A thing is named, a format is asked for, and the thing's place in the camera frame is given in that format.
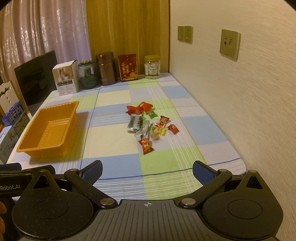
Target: yellow curtain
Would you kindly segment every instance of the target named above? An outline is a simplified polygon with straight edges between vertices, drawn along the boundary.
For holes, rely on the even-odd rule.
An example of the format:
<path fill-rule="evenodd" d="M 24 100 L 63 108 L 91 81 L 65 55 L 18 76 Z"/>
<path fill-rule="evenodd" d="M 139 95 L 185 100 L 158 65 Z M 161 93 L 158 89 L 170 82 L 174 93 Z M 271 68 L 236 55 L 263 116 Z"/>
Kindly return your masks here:
<path fill-rule="evenodd" d="M 139 74 L 144 56 L 158 54 L 161 71 L 169 68 L 169 0 L 86 0 L 91 57 L 112 51 L 137 55 Z"/>

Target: finger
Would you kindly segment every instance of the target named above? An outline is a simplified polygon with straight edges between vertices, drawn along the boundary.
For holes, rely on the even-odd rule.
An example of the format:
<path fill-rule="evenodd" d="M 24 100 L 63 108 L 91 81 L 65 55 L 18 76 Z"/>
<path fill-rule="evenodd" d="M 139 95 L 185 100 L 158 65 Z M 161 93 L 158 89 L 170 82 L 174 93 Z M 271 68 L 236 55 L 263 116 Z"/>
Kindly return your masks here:
<path fill-rule="evenodd" d="M 0 202 L 0 214 L 5 214 L 6 211 L 7 210 L 6 210 L 5 205 L 2 202 Z"/>
<path fill-rule="evenodd" d="M 0 217 L 0 234 L 4 234 L 5 233 L 5 224 L 3 219 Z"/>

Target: human hand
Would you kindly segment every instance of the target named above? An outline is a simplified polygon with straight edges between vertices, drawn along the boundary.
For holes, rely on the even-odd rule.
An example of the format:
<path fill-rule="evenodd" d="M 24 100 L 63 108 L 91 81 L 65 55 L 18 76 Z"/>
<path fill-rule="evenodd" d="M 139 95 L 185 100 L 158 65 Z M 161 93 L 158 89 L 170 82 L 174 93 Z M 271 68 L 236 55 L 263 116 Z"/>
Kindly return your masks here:
<path fill-rule="evenodd" d="M 0 202 L 0 214 L 5 214 L 6 213 L 6 207 L 5 205 Z M 5 224 L 3 219 L 0 217 L 0 241 L 3 241 L 3 235 L 5 232 Z"/>

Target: red box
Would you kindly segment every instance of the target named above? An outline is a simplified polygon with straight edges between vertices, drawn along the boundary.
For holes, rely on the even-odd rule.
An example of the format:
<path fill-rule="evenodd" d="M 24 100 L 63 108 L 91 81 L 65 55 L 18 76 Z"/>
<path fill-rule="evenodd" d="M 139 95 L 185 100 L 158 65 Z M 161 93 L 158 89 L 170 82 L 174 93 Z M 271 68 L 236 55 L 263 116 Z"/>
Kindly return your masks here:
<path fill-rule="evenodd" d="M 125 54 L 118 56 L 121 81 L 137 80 L 137 56 L 136 54 Z"/>

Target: wall socket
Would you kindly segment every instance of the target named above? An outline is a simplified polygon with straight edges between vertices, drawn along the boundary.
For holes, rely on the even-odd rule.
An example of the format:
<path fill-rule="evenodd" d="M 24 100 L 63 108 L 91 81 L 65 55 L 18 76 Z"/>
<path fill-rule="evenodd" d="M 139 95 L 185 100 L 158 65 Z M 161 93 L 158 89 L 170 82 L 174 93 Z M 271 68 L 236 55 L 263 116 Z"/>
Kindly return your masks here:
<path fill-rule="evenodd" d="M 186 43 L 192 44 L 192 37 L 193 37 L 193 27 L 184 26 L 184 41 Z"/>
<path fill-rule="evenodd" d="M 178 40 L 184 41 L 184 26 L 178 26 Z"/>
<path fill-rule="evenodd" d="M 239 56 L 240 32 L 222 29 L 220 53 L 228 55 L 231 58 L 237 59 Z"/>

